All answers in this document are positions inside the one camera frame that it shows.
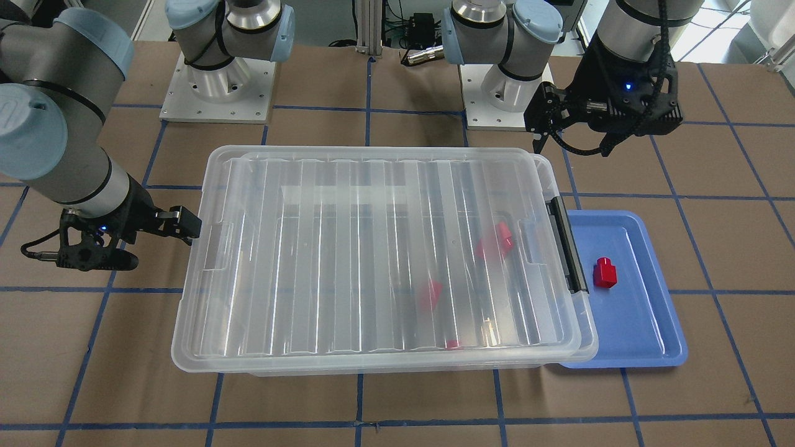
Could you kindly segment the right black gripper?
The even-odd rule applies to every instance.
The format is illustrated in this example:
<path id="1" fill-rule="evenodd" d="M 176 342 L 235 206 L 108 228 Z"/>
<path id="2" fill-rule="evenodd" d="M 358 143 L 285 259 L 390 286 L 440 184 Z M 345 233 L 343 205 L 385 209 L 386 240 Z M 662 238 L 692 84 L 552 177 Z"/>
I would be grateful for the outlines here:
<path id="1" fill-rule="evenodd" d="M 105 216 L 87 218 L 63 212 L 56 264 L 78 271 L 133 271 L 139 260 L 120 248 L 121 242 L 134 244 L 144 232 L 191 246 L 201 229 L 201 219 L 187 207 L 160 209 L 150 193 L 132 180 L 122 204 Z"/>

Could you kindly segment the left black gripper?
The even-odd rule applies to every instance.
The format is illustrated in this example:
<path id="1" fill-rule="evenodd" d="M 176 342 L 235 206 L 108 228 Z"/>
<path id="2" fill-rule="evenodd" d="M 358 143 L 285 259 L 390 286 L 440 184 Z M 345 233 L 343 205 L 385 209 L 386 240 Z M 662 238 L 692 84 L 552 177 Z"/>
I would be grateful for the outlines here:
<path id="1" fill-rule="evenodd" d="M 565 89 L 542 82 L 525 110 L 525 129 L 533 132 L 533 151 L 540 155 L 553 130 L 584 122 L 593 131 L 604 133 L 599 144 L 601 156 L 609 156 L 638 122 L 652 101 L 653 86 L 665 63 L 665 81 L 650 118 L 633 135 L 667 135 L 684 120 L 678 100 L 678 70 L 661 43 L 653 46 L 644 61 L 629 60 L 613 53 L 594 37 Z"/>

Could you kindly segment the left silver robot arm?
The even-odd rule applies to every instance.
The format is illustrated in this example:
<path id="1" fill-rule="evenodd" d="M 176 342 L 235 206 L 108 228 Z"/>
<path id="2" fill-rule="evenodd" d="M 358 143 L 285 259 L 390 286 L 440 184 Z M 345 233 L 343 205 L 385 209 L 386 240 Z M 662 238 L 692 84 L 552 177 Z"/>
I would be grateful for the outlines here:
<path id="1" fill-rule="evenodd" d="M 565 88 L 542 80 L 564 18 L 546 1 L 453 1 L 443 12 L 447 62 L 485 63 L 492 106 L 522 113 L 525 130 L 580 156 L 609 156 L 633 136 L 683 122 L 672 44 L 701 1 L 610 1 Z"/>

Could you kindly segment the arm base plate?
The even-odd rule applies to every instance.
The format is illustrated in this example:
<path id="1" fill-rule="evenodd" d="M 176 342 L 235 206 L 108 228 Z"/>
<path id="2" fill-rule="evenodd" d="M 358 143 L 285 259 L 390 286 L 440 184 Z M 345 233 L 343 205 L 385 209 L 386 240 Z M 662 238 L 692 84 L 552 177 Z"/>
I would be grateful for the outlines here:
<path id="1" fill-rule="evenodd" d="M 539 78 L 507 77 L 497 65 L 461 65 L 461 93 L 466 123 L 472 130 L 525 131 L 524 113 L 543 81 L 553 81 L 549 66 Z"/>
<path id="2" fill-rule="evenodd" d="M 215 71 L 195 69 L 179 55 L 160 118 L 194 124 L 267 124 L 278 65 L 236 58 Z"/>

